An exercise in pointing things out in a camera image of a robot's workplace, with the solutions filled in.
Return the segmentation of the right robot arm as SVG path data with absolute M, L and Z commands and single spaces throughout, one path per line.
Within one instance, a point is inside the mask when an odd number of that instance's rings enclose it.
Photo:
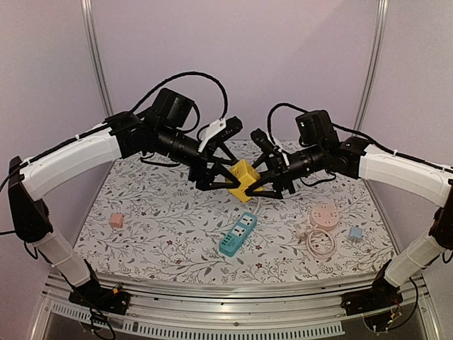
M 437 206 L 432 226 L 387 262 L 367 291 L 366 303 L 382 308 L 413 274 L 452 249 L 452 168 L 391 150 L 369 135 L 331 121 L 326 110 L 300 110 L 296 117 L 301 151 L 277 146 L 271 130 L 256 129 L 252 141 L 261 149 L 254 167 L 266 171 L 246 195 L 281 199 L 294 193 L 294 181 L 318 171 L 376 181 L 420 196 Z

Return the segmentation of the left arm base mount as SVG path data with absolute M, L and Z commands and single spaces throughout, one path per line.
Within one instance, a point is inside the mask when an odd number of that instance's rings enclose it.
M 97 307 L 101 312 L 125 315 L 131 295 L 122 288 L 103 288 L 97 282 L 87 282 L 72 289 L 69 301 L 85 307 Z

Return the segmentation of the yellow cube socket adapter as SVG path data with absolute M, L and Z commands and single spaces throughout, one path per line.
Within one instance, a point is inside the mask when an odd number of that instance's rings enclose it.
M 245 194 L 245 190 L 260 179 L 260 174 L 245 159 L 232 166 L 230 172 L 239 180 L 240 186 L 235 189 L 229 189 L 229 192 L 240 202 L 248 202 L 251 197 Z

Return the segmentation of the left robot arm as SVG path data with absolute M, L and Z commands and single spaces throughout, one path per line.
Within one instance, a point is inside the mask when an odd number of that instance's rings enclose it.
M 8 191 L 15 235 L 32 244 L 89 307 L 105 302 L 106 289 L 91 266 L 53 228 L 43 200 L 47 193 L 101 164 L 139 153 L 157 153 L 186 165 L 189 180 L 201 191 L 239 187 L 229 171 L 235 156 L 231 152 L 222 158 L 215 154 L 241 131 L 243 125 L 237 117 L 222 114 L 196 140 L 183 127 L 189 113 L 198 112 L 193 100 L 168 89 L 165 81 L 153 87 L 147 98 L 153 103 L 146 109 L 136 104 L 34 157 L 13 158 L 1 184 Z

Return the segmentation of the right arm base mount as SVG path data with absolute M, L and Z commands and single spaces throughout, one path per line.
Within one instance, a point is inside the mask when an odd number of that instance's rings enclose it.
M 340 307 L 345 310 L 347 316 L 350 316 L 380 310 L 402 302 L 403 297 L 399 291 L 387 295 L 368 288 L 341 295 Z

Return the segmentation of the teal power strip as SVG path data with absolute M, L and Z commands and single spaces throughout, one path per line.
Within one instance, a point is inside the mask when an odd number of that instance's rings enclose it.
M 245 212 L 220 242 L 220 253 L 228 257 L 234 256 L 254 230 L 257 221 L 255 215 Z

